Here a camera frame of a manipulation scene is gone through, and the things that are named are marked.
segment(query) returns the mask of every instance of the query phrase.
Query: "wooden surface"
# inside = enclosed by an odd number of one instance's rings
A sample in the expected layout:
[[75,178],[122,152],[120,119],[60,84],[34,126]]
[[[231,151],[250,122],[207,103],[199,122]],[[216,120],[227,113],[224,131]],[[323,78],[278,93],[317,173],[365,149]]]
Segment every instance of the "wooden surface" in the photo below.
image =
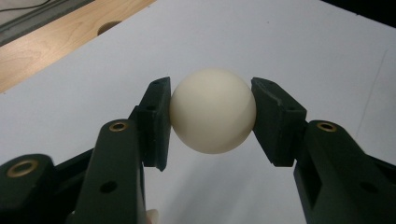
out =
[[155,0],[95,0],[0,48],[0,92],[55,63],[97,36],[111,21],[123,21]]

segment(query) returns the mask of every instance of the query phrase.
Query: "wooden board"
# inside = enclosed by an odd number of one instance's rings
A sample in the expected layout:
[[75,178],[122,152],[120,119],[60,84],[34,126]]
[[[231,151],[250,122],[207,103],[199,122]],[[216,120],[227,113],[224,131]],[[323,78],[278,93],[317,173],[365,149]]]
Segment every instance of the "wooden board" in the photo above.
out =
[[96,0],[0,48],[0,92],[4,92],[123,21],[155,0]]

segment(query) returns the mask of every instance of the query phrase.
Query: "sphere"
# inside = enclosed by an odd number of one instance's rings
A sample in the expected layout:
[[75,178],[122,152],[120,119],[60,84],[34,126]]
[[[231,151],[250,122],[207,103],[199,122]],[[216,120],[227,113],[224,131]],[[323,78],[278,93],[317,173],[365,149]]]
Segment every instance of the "sphere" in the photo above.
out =
[[256,103],[244,80],[212,68],[193,73],[177,85],[169,112],[173,129],[184,144],[217,154],[246,140],[256,119]]

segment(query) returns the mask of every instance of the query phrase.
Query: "wire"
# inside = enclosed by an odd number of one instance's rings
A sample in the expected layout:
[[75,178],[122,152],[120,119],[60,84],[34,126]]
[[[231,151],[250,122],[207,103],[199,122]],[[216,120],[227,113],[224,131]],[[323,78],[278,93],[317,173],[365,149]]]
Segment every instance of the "wire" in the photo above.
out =
[[46,5],[48,2],[51,0],[47,0],[44,3],[41,3],[40,5],[32,6],[32,7],[13,7],[13,8],[5,8],[5,9],[0,9],[0,12],[5,12],[5,11],[13,11],[13,10],[23,10],[23,9],[29,9],[29,8],[35,8],[35,7],[42,7]]

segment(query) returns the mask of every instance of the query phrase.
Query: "ping pong ball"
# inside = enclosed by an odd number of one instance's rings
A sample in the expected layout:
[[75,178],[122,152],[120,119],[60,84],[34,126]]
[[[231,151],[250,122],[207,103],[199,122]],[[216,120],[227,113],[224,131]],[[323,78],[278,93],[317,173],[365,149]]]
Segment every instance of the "ping pong ball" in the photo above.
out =
[[256,119],[256,103],[249,86],[237,75],[204,69],[177,85],[169,112],[173,129],[184,144],[218,154],[247,139]]

